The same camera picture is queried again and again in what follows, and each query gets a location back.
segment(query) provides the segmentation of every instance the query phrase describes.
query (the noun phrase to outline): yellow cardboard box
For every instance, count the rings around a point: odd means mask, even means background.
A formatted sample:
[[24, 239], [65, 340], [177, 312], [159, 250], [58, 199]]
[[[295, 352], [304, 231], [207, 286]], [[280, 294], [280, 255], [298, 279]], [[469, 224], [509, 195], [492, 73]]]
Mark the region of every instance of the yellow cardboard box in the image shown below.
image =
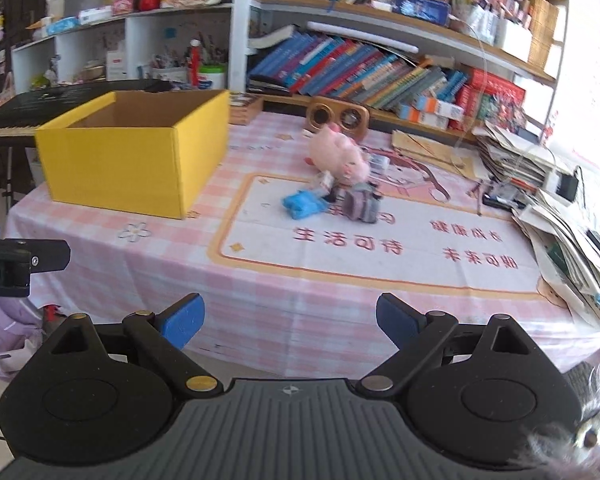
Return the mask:
[[184, 218], [226, 153], [229, 92], [110, 92], [36, 131], [59, 202]]

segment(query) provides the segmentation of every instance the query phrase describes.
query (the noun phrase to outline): purple bag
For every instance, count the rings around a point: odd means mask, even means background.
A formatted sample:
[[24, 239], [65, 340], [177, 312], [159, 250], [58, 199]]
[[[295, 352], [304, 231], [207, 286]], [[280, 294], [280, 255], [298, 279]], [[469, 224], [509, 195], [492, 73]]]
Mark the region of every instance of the purple bag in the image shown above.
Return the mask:
[[42, 316], [29, 300], [0, 298], [0, 378], [22, 369], [42, 344]]

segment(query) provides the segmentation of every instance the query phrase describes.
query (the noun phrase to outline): pink checkered tablecloth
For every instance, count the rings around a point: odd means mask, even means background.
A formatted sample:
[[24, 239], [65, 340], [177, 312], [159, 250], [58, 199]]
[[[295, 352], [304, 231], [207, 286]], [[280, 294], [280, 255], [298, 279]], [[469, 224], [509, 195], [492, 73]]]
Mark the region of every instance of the pink checkered tablecloth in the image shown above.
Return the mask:
[[[303, 118], [262, 113], [249, 126], [232, 126], [227, 156], [183, 221], [53, 202], [40, 186], [10, 212], [5, 236], [62, 238], [72, 260], [64, 272], [35, 275], [30, 300], [117, 322], [139, 309], [159, 312], [195, 291], [205, 300], [206, 319], [191, 349], [281, 376], [359, 378], [391, 355], [395, 348], [375, 320], [382, 292], [461, 322], [511, 314], [562, 370], [600, 347], [599, 330], [576, 324], [568, 310], [540, 295], [498, 300], [471, 290], [455, 296], [386, 290], [213, 261], [208, 248], [250, 175], [315, 174], [304, 161], [302, 124]], [[370, 132], [365, 143], [388, 148], [390, 136]], [[452, 201], [475, 204], [467, 194], [474, 183], [432, 172]]]

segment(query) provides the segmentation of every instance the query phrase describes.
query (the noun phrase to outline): poster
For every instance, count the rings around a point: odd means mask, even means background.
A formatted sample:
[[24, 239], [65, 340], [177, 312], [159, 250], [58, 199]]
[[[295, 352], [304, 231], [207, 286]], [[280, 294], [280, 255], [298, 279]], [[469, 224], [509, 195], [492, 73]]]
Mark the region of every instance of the poster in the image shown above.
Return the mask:
[[253, 175], [234, 200], [210, 255], [215, 261], [287, 276], [422, 290], [536, 295], [540, 272], [510, 220], [475, 209], [385, 196], [376, 224], [351, 221], [341, 206], [293, 220], [281, 197], [302, 183]]

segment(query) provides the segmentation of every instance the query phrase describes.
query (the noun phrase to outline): blue plush toy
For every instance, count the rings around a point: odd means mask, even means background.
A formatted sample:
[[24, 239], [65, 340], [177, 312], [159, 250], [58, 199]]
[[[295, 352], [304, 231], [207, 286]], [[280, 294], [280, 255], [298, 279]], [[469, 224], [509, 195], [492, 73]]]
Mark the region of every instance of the blue plush toy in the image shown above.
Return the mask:
[[301, 220], [316, 213], [327, 211], [329, 204], [311, 191], [298, 191], [295, 195], [282, 199], [282, 205], [294, 220]]

